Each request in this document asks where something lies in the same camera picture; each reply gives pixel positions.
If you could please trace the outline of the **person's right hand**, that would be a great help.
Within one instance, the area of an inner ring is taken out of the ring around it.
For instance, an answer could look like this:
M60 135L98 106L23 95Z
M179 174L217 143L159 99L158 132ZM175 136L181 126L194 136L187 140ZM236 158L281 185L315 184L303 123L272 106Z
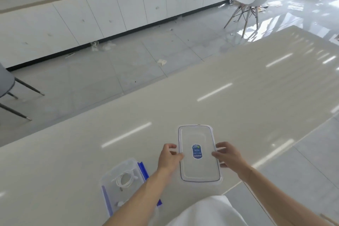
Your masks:
M242 181L248 181L252 172L252 166L244 160L236 147L229 142L219 142L216 144L216 148L216 151L226 154L225 161L219 161L220 167L229 168L235 172Z

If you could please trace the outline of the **person's left hand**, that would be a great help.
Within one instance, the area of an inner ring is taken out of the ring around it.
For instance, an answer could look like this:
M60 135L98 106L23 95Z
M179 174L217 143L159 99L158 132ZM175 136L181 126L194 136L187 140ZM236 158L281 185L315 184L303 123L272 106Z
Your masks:
M172 153L177 153L175 151L176 148L176 144L164 144L159 156L157 171L165 173L166 175L171 175L176 170L176 168L180 165L180 161L172 160Z

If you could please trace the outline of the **clear container lid blue label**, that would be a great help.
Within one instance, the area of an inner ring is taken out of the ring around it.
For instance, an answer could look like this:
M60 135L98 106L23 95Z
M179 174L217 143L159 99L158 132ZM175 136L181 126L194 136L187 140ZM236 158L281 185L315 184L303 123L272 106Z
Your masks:
M190 184L219 184L223 177L216 151L213 129L209 125L182 125L178 129L180 178Z

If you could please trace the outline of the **person's right forearm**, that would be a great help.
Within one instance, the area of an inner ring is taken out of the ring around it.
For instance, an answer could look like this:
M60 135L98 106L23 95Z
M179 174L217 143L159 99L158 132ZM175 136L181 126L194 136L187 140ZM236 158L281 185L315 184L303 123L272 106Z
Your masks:
M277 226L334 226L276 187L263 174L245 166L237 172Z

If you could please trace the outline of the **person's white clothing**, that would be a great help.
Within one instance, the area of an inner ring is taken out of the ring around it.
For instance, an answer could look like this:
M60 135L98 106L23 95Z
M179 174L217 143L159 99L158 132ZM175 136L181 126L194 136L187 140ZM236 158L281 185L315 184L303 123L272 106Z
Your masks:
M249 226L224 195L203 198L164 226Z

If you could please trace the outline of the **clear plastic container blue clips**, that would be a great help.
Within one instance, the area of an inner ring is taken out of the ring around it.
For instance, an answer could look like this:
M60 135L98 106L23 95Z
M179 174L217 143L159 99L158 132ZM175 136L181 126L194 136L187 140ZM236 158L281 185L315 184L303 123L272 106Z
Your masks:
M149 174L134 158L122 161L104 174L100 186L109 217L111 217L146 182Z

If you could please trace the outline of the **long white cabinet row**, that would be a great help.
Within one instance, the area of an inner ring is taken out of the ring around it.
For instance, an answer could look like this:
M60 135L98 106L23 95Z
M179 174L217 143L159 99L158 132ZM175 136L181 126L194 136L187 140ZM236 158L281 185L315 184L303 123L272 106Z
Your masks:
M0 12L8 68L225 0L55 0Z

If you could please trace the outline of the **grey chair black legs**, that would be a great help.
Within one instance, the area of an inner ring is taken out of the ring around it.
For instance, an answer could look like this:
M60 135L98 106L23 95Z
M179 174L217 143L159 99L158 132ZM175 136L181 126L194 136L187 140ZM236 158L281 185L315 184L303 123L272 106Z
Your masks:
M2 98L5 95L10 95L12 96L14 99L18 99L18 97L14 94L11 93L11 89L15 86L15 83L18 82L21 85L29 88L32 91L37 92L38 94L45 96L44 93L42 93L41 91L37 90L36 88L32 87L31 85L23 82L22 80L20 80L19 78L15 77L10 71L8 71L1 63L0 63L0 98ZM21 118L24 118L28 121L32 121L31 118L23 115L22 113L19 113L17 111L15 111L12 108L9 108L8 106L0 103L0 108L15 114Z

